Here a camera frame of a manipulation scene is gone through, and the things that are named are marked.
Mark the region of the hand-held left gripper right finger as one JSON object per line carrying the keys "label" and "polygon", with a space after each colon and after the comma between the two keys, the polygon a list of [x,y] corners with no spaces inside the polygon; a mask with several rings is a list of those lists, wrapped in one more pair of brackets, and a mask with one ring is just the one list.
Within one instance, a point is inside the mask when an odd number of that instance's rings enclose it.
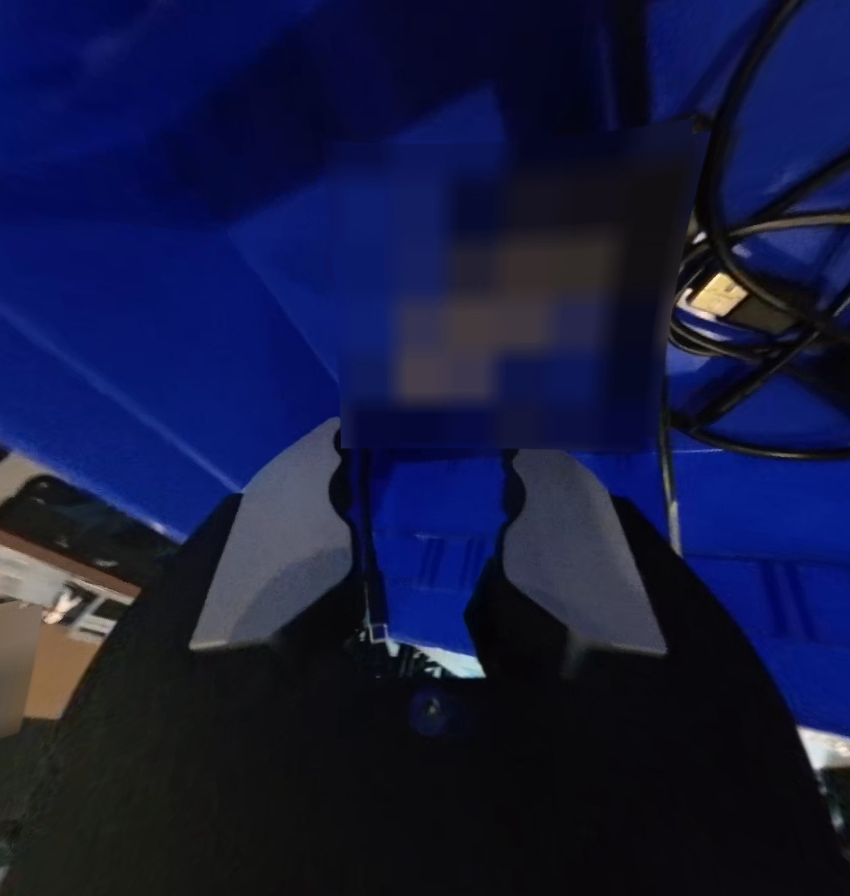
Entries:
{"label": "hand-held left gripper right finger", "polygon": [[519,450],[508,483],[521,489],[499,538],[504,577],[562,628],[559,674],[592,651],[667,655],[624,528],[607,488],[558,450]]}

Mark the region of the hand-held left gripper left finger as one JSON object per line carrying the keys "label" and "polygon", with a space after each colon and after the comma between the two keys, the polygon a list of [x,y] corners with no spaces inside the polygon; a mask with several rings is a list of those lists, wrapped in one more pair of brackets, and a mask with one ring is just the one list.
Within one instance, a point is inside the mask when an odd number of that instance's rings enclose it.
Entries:
{"label": "hand-held left gripper left finger", "polygon": [[339,432],[340,420],[325,420],[245,486],[191,651],[264,644],[350,574],[351,527],[330,498]]}

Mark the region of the blue plastic bin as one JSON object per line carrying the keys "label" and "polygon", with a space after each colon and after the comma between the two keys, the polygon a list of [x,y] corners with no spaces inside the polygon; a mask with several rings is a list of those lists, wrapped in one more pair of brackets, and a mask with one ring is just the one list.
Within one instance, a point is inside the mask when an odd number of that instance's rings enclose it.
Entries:
{"label": "blue plastic bin", "polygon": [[395,639],[559,449],[850,738],[850,2],[0,2],[0,441],[186,538],[329,419]]}

